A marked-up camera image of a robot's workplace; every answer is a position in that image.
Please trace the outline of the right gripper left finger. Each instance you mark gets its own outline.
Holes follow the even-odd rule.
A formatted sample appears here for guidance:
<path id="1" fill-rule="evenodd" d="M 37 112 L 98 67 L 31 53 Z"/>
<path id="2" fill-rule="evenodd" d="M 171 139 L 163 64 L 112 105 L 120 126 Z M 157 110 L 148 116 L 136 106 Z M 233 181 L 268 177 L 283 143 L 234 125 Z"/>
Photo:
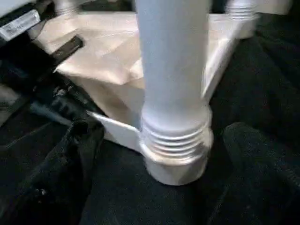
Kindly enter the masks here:
<path id="1" fill-rule="evenodd" d="M 90 193 L 105 134 L 95 121 L 77 121 L 22 182 L 13 204 L 15 225 L 77 225 Z"/>

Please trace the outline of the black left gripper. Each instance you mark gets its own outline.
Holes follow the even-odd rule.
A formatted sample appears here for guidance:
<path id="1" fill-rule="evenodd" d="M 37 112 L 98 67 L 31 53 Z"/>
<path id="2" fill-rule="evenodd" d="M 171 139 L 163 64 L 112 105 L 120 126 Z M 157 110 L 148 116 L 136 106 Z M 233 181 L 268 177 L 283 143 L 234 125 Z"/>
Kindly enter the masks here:
<path id="1" fill-rule="evenodd" d="M 101 109 L 83 88 L 68 86 L 68 79 L 55 71 L 83 46 L 84 41 L 77 35 L 52 53 L 33 42 L 3 46 L 0 83 L 23 96 L 51 101 L 51 107 L 68 120 L 88 120 L 87 111 L 101 114 Z"/>

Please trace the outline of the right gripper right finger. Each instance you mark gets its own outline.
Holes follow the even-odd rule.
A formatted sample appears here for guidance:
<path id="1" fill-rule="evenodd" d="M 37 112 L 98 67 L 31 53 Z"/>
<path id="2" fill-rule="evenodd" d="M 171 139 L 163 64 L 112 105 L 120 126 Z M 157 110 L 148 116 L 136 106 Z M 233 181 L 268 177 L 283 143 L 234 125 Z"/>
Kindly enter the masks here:
<path id="1" fill-rule="evenodd" d="M 300 154 L 244 123 L 223 132 L 233 164 L 210 225 L 297 225 L 300 222 Z"/>

